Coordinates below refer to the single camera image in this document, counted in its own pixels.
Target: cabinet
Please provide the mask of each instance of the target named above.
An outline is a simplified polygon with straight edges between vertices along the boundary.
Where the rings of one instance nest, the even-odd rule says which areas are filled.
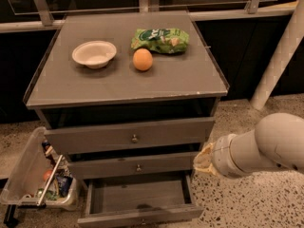
[[[154,53],[132,66],[136,29],[179,28],[187,51]],[[118,53],[96,70],[72,50],[105,40]],[[26,104],[45,121],[45,136],[87,188],[81,227],[117,227],[197,218],[190,175],[228,85],[185,11],[68,16],[39,66]]]

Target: drawer handle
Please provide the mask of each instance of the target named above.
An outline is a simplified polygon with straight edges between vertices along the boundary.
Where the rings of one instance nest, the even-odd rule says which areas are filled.
[[[139,142],[139,138],[137,137],[136,134],[133,134],[132,142],[133,142],[133,143],[138,143],[138,142]]]
[[[140,164],[138,164],[138,165],[137,165],[137,167],[136,167],[136,171],[138,171],[138,172],[143,171],[143,170],[142,170],[142,167],[141,167],[141,165],[140,165]]]

